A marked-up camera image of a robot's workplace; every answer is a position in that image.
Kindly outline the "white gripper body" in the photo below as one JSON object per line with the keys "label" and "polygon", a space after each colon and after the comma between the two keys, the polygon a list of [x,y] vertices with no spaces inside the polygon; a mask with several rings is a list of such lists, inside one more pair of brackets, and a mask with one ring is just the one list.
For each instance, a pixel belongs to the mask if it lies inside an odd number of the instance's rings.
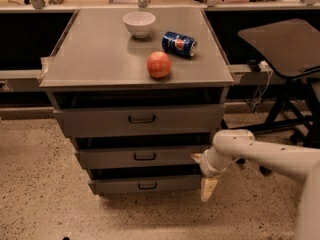
{"label": "white gripper body", "polygon": [[217,152],[213,147],[205,150],[200,157],[199,166],[204,176],[217,178],[233,163],[233,160]]}

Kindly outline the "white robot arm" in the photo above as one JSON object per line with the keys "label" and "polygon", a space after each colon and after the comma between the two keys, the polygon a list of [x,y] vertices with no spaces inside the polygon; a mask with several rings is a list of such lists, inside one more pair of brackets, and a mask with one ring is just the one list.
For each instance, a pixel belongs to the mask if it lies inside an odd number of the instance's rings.
{"label": "white robot arm", "polygon": [[207,202],[218,177],[240,158],[256,162],[303,184],[294,240],[320,240],[320,150],[261,142],[245,129],[221,130],[203,153],[193,153],[202,172],[201,201]]}

